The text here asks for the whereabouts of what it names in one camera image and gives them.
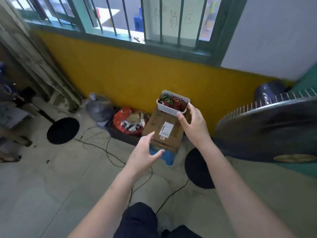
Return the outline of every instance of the black plastic crate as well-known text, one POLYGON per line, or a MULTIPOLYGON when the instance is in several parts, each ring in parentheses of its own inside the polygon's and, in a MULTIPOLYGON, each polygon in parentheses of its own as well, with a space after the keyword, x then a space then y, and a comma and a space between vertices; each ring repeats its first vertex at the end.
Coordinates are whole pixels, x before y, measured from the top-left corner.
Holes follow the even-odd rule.
POLYGON ((120 110, 120 108, 115 108, 115 111, 111 117, 111 119, 109 120, 109 122, 106 124, 105 128, 108 131, 108 133, 110 134, 110 136, 114 139, 120 140, 122 142, 128 143, 128 144, 132 144, 134 146, 136 146, 140 140, 141 137, 135 137, 132 135, 128 135, 125 134, 115 128, 112 127, 113 124, 113 116, 120 110))

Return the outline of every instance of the window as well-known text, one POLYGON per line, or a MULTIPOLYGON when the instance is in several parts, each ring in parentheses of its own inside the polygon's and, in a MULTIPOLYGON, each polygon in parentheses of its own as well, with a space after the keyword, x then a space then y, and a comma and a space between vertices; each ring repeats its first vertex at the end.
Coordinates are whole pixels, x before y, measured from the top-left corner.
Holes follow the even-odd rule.
POLYGON ((211 59, 235 2, 246 0, 9 0, 29 24, 159 55, 211 59), (147 48, 136 43, 145 44, 147 48))

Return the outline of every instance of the concrete floor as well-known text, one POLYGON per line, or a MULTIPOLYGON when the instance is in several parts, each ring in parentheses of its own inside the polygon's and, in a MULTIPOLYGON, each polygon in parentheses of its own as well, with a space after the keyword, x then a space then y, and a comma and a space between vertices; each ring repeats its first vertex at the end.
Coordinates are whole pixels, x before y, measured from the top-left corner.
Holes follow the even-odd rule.
MULTIPOLYGON (((66 117, 48 104, 42 108, 54 119, 66 117)), ((81 128, 76 138, 106 147, 109 134, 85 115, 77 117, 81 128)), ((104 151, 72 140, 52 145, 46 139, 50 123, 42 117, 25 120, 17 131, 33 146, 6 142, 2 150, 16 150, 18 163, 0 163, 0 237, 66 237, 109 187, 121 168, 114 167, 104 151)), ((133 146, 110 139, 108 151, 126 161, 133 146)), ((132 197, 156 212, 167 196, 187 181, 184 157, 192 148, 184 138, 173 167, 162 160, 153 165, 154 175, 132 197)), ((317 235, 317 179, 279 167, 228 158, 250 187, 299 237, 317 235)), ((135 187, 148 179, 147 173, 135 187)), ((185 224, 202 237, 235 237, 215 190, 203 190, 189 182, 160 210, 169 227, 185 224)))

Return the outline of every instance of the beige curtain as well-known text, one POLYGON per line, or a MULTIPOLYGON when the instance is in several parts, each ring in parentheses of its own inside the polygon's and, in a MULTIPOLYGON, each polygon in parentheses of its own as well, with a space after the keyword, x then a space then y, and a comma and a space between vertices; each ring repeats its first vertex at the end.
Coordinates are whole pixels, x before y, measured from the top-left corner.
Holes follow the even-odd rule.
POLYGON ((81 105, 81 96, 54 64, 44 45, 31 35, 28 24, 8 0, 0 0, 0 42, 51 97, 58 92, 68 103, 69 111, 81 105))

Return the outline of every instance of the cardboard box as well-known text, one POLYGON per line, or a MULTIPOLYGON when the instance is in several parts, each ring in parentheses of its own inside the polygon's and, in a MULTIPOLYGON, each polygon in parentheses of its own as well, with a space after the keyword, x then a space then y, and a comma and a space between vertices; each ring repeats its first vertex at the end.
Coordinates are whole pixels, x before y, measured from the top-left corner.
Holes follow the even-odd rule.
MULTIPOLYGON (((184 114, 187 121, 191 118, 189 109, 184 114)), ((177 117, 158 110, 156 107, 142 135, 155 131, 151 144, 161 149, 176 153, 180 147, 184 129, 177 117)))

